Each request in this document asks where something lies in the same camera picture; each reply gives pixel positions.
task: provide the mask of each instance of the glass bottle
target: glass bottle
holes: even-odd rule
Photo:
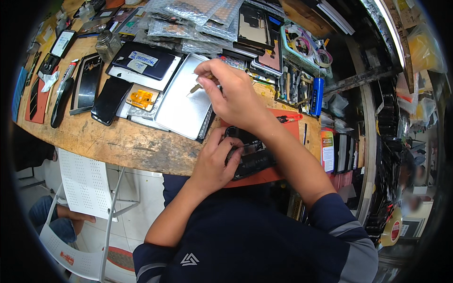
[[[102,60],[109,63],[121,49],[120,37],[106,29],[98,35],[95,48]]]

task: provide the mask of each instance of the white chair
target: white chair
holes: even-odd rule
[[[121,171],[112,197],[104,162],[85,158],[63,149],[59,149],[58,153],[63,182],[53,199],[39,239],[52,257],[72,273],[90,280],[104,282],[112,219],[116,219],[119,215],[139,205],[140,197],[139,201],[122,201],[121,203],[130,203],[131,206],[115,212],[116,198],[125,168]],[[85,253],[73,249],[58,238],[49,227],[53,210],[63,187],[70,210],[108,220],[103,251]]]

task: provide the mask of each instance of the wooden table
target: wooden table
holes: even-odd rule
[[[82,2],[81,0],[65,1],[63,6],[68,14],[72,16]],[[81,25],[81,20],[76,19],[72,29],[77,31]],[[40,51],[43,53],[37,66],[41,64],[52,44],[53,41],[50,40],[50,42],[41,46]],[[43,141],[81,156],[129,168],[190,176],[195,166],[198,152],[204,145],[179,134],[151,129],[122,118],[116,118],[110,127],[106,127],[92,119],[90,112],[70,116],[70,103],[66,107],[65,116],[61,125],[57,129],[53,129],[50,126],[53,106],[57,99],[56,90],[64,71],[72,60],[81,59],[85,55],[96,52],[94,48],[95,44],[96,37],[78,38],[66,57],[60,61],[58,68],[60,70],[60,77],[58,82],[56,82],[57,85],[54,87],[49,113],[44,118],[44,124],[36,124],[24,119],[26,102],[30,95],[31,85],[24,89],[19,107],[17,125]],[[106,79],[109,78],[109,75],[105,74],[107,66],[108,64],[104,66],[99,92],[101,92]],[[256,83],[254,89],[266,107],[295,110],[294,108],[275,102],[271,90],[265,88],[263,84]],[[319,160],[321,152],[320,121],[309,116],[304,116],[299,121],[301,141],[304,138],[305,123],[308,125],[305,147]],[[212,129],[219,126],[220,118],[217,116],[208,134],[210,134]]]

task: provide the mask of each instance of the tape roll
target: tape roll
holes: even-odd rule
[[[303,57],[311,57],[313,55],[313,48],[310,45],[310,42],[303,36],[296,37],[291,41],[291,48],[299,53]],[[307,55],[305,55],[302,51],[304,51],[304,47],[307,49]]]
[[[323,62],[322,57],[321,57],[323,55],[326,56],[327,59],[329,60],[328,63]],[[322,68],[329,68],[330,65],[332,65],[333,58],[332,58],[332,55],[330,55],[330,53],[327,52],[325,49],[318,49],[318,56],[316,56],[314,61],[316,64],[318,64]]]

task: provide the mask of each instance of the logo on shirt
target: logo on shirt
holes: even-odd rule
[[[181,261],[181,264],[183,266],[186,265],[197,265],[197,262],[200,262],[196,256],[194,256],[192,253],[186,254],[186,256],[183,258]]]

